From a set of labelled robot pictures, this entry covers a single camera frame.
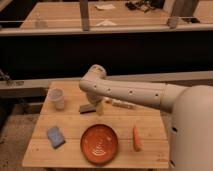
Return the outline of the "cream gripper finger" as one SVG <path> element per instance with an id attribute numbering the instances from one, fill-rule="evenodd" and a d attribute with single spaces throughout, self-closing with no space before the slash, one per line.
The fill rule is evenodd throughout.
<path id="1" fill-rule="evenodd" d="M 102 115 L 104 114 L 102 102 L 100 102 L 100 103 L 98 103 L 98 104 L 96 105 L 96 113 L 97 113 L 99 116 L 102 116 Z"/>

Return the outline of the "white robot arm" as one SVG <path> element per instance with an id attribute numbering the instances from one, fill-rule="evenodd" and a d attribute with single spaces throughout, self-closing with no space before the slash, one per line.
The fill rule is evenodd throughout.
<path id="1" fill-rule="evenodd" d="M 169 170 L 213 171 L 213 86 L 112 81 L 95 64 L 79 87 L 92 104 L 110 97 L 171 114 Z"/>

